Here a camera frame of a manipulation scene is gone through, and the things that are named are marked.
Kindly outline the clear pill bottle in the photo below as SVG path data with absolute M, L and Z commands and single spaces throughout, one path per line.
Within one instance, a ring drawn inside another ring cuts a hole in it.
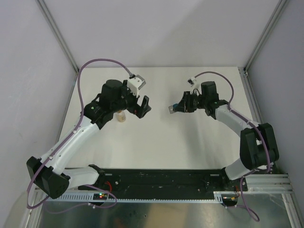
M 116 113 L 116 118 L 119 122 L 123 123 L 126 120 L 126 115 L 124 111 L 118 111 Z

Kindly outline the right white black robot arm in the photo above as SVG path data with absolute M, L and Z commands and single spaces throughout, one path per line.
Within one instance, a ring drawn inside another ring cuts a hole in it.
M 269 171 L 270 164 L 279 159 L 273 127 L 247 119 L 233 110 L 228 101 L 220 100 L 215 82 L 192 84 L 191 91 L 185 91 L 180 102 L 169 107 L 170 113 L 193 113 L 198 109 L 203 109 L 207 116 L 223 123 L 240 137 L 239 159 L 224 168 L 225 175 L 219 179 L 222 189 L 231 190 L 237 179 L 261 170 L 261 166 Z

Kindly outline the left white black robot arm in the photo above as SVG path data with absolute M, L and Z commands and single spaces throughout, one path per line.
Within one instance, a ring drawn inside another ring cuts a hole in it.
M 127 110 L 143 118 L 151 110 L 148 96 L 143 97 L 141 105 L 137 103 L 139 91 L 145 84 L 139 75 L 123 82 L 107 80 L 101 93 L 81 111 L 78 123 L 66 138 L 40 158 L 28 159 L 27 168 L 34 183 L 52 199 L 59 198 L 67 189 L 83 185 L 101 189 L 105 177 L 96 165 L 68 169 L 67 164 L 89 138 L 113 119 L 115 113 Z

